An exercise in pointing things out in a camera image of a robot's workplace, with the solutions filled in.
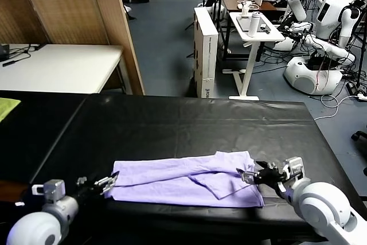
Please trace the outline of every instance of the yellow-green cloth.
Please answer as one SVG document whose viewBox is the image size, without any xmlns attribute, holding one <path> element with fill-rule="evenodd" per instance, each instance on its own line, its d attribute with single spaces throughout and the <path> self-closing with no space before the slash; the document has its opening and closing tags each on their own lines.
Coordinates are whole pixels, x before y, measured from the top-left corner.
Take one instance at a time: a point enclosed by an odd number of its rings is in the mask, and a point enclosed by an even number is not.
<svg viewBox="0 0 367 245">
<path fill-rule="evenodd" d="M 20 100 L 0 98 L 0 122 L 20 103 Z"/>
</svg>

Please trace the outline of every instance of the black tablecloth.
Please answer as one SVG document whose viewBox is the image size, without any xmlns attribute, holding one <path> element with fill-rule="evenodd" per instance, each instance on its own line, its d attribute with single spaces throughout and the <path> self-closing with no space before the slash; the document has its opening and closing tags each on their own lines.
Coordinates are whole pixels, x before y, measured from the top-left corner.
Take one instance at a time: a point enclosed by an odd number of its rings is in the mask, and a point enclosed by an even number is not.
<svg viewBox="0 0 367 245">
<path fill-rule="evenodd" d="M 86 97 L 0 91 L 0 98 L 21 100 L 0 122 L 0 179 L 31 181 Z"/>
<path fill-rule="evenodd" d="M 303 158 L 313 181 L 339 187 L 366 209 L 303 103 L 91 95 L 67 127 L 35 182 L 110 174 L 115 160 L 152 160 L 249 150 L 279 164 Z M 261 187 L 264 208 L 232 209 L 109 200 L 106 217 L 130 226 L 182 234 L 311 239 L 315 233 L 293 208 Z"/>
</svg>

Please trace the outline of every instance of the purple cloth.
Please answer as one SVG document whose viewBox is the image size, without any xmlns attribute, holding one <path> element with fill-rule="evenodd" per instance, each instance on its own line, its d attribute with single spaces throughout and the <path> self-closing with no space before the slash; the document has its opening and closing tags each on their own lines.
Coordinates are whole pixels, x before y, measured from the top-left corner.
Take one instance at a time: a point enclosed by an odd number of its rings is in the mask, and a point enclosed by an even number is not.
<svg viewBox="0 0 367 245">
<path fill-rule="evenodd" d="M 208 207 L 262 207 L 255 185 L 242 182 L 236 168 L 253 171 L 247 151 L 152 161 L 115 161 L 120 171 L 110 191 L 117 201 Z"/>
</svg>

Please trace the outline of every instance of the black chair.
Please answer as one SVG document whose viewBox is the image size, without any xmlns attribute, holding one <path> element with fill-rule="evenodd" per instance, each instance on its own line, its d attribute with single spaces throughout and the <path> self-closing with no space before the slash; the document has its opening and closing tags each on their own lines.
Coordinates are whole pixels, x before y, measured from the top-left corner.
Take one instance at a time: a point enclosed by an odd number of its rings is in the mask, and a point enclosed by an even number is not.
<svg viewBox="0 0 367 245">
<path fill-rule="evenodd" d="M 360 137 L 367 139 L 367 133 L 363 131 L 357 131 L 352 135 L 352 140 L 357 141 Z"/>
<path fill-rule="evenodd" d="M 352 138 L 352 140 L 357 141 L 357 140 L 360 139 L 360 137 L 363 137 L 363 138 L 367 139 L 367 133 L 366 132 L 363 132 L 363 131 L 357 131 L 356 133 L 354 133 L 352 135 L 351 138 Z M 367 168 L 365 168 L 363 170 L 363 174 L 367 176 Z"/>
</svg>

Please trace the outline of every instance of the white table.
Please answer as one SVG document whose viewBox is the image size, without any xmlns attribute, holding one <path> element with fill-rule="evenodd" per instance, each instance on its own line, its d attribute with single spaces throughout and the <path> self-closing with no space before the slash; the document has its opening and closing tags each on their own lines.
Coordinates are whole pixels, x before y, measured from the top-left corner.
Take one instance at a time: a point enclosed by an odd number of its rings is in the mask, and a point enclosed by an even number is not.
<svg viewBox="0 0 367 245">
<path fill-rule="evenodd" d="M 251 20 L 252 13 L 249 13 L 249 18 L 247 20 Z M 231 17 L 231 20 L 233 21 L 241 39 L 243 41 L 248 42 L 247 44 L 244 44 L 244 46 L 251 46 L 250 55 L 248 58 L 246 69 L 242 69 L 239 71 L 229 71 L 229 70 L 223 70 L 223 73 L 225 74 L 233 74 L 233 77 L 235 78 L 237 90 L 239 92 L 239 96 L 230 96 L 230 99 L 237 99 L 237 100 L 259 100 L 257 96 L 247 96 L 247 90 L 248 85 L 251 79 L 253 66 L 256 62 L 256 56 L 257 52 L 260 47 L 260 43 L 267 42 L 267 41 L 283 41 L 285 40 L 285 37 L 281 34 L 280 31 L 277 30 L 277 28 L 264 16 L 261 15 L 261 19 L 268 25 L 270 28 L 270 32 L 267 34 L 265 32 L 257 32 L 254 37 L 250 37 L 247 35 L 246 32 L 243 32 L 239 23 L 237 22 L 237 17 L 241 16 L 241 13 L 235 12 L 235 13 L 229 13 L 229 16 Z M 240 74 L 244 73 L 245 76 L 243 78 L 243 81 L 241 80 Z"/>
<path fill-rule="evenodd" d="M 27 46 L 11 44 L 10 50 Z M 30 58 L 12 65 L 0 63 L 0 90 L 99 93 L 122 59 L 122 47 L 112 45 L 48 44 L 29 53 Z"/>
</svg>

